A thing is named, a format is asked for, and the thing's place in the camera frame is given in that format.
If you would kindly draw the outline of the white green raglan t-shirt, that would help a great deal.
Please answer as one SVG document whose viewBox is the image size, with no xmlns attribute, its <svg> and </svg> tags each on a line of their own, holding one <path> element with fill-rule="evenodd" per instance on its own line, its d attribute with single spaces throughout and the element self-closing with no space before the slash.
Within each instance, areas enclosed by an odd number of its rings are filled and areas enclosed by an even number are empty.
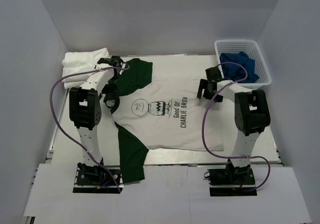
<svg viewBox="0 0 320 224">
<path fill-rule="evenodd" d="M 205 151 L 202 121 L 208 100 L 198 99 L 201 77 L 178 67 L 157 70 L 151 62 L 128 61 L 129 69 L 116 81 L 117 98 L 105 102 L 117 127 L 119 162 L 125 184 L 144 179 L 149 150 Z M 219 111 L 205 119 L 205 143 L 211 151 L 224 149 Z"/>
</svg>

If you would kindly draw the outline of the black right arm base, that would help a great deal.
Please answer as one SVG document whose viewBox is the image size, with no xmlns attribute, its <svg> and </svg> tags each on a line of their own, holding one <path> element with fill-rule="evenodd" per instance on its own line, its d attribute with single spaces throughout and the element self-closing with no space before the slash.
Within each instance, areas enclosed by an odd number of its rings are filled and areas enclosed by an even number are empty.
<svg viewBox="0 0 320 224">
<path fill-rule="evenodd" d="M 256 196 L 256 181 L 250 165 L 234 167 L 231 160 L 225 168 L 207 170 L 203 177 L 209 182 L 211 197 Z"/>
</svg>

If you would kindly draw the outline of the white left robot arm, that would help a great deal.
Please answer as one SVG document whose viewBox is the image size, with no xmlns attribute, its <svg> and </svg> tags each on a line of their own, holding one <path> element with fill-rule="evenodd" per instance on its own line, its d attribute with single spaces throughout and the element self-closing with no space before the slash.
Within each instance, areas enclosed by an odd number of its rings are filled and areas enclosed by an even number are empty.
<svg viewBox="0 0 320 224">
<path fill-rule="evenodd" d="M 98 124 L 102 118 L 100 99 L 105 97 L 114 100 L 117 97 L 117 79 L 122 74 L 120 68 L 125 68 L 125 62 L 119 56 L 101 58 L 97 68 L 107 68 L 92 74 L 80 87 L 69 91 L 69 117 L 73 121 L 79 136 L 80 143 L 86 148 L 83 151 L 82 163 L 92 166 L 88 177 L 99 184 L 105 180 L 106 172 L 96 166 L 103 163 L 99 150 Z"/>
</svg>

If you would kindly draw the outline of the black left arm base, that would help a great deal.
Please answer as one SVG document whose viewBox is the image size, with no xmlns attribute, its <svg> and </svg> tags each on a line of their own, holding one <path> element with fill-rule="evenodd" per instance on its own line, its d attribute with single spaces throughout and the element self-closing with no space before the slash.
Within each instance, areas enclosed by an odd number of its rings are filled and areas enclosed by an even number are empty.
<svg viewBox="0 0 320 224">
<path fill-rule="evenodd" d="M 100 166 L 77 164 L 73 193 L 120 194 L 123 187 L 120 169 L 111 168 L 108 172 Z"/>
</svg>

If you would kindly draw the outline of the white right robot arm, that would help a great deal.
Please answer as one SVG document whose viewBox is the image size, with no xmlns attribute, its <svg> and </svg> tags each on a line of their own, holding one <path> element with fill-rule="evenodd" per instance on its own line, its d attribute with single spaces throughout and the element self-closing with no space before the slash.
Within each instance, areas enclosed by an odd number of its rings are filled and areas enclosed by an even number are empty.
<svg viewBox="0 0 320 224">
<path fill-rule="evenodd" d="M 211 105 L 228 99 L 234 104 L 234 122 L 238 129 L 234 149 L 229 157 L 214 156 L 227 159 L 232 165 L 226 170 L 226 179 L 236 184 L 244 177 L 242 168 L 247 169 L 252 158 L 255 143 L 265 128 L 270 125 L 271 117 L 266 94 L 261 89 L 251 90 L 238 83 L 222 78 L 220 69 L 211 67 L 205 71 L 206 79 L 201 79 L 197 98 L 209 100 L 201 127 L 204 148 L 213 154 L 205 142 L 205 121 Z"/>
</svg>

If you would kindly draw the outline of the folded white t-shirt stack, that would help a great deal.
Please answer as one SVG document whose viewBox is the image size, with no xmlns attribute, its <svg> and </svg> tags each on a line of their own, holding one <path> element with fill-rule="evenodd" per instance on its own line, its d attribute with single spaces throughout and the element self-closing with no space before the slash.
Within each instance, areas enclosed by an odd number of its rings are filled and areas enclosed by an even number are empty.
<svg viewBox="0 0 320 224">
<path fill-rule="evenodd" d="M 101 58 L 109 57 L 107 48 L 91 52 L 67 52 L 62 60 L 62 76 L 95 70 Z M 91 74 L 77 75 L 64 79 L 62 83 L 65 89 L 70 89 L 82 85 L 90 76 Z"/>
</svg>

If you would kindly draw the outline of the blue crumpled t-shirt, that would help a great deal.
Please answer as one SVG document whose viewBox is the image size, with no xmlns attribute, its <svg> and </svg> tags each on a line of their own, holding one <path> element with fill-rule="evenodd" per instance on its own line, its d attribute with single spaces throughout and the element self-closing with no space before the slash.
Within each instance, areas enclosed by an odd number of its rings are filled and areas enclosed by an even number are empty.
<svg viewBox="0 0 320 224">
<path fill-rule="evenodd" d="M 242 66 L 247 71 L 247 78 L 240 83 L 255 83 L 260 77 L 255 74 L 255 61 L 245 53 L 239 52 L 238 54 L 232 53 L 221 53 L 219 60 L 223 64 L 222 72 L 225 78 L 231 79 L 232 81 L 244 79 L 246 73 L 240 67 Z"/>
</svg>

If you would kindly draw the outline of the white plastic basket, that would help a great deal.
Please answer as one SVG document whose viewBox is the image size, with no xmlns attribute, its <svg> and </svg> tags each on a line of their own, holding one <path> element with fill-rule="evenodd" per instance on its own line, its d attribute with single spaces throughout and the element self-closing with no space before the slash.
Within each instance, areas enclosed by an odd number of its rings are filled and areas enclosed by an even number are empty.
<svg viewBox="0 0 320 224">
<path fill-rule="evenodd" d="M 225 78 L 241 81 L 243 87 L 258 89 L 272 82 L 267 64 L 254 40 L 223 39 L 214 43 L 217 62 Z"/>
</svg>

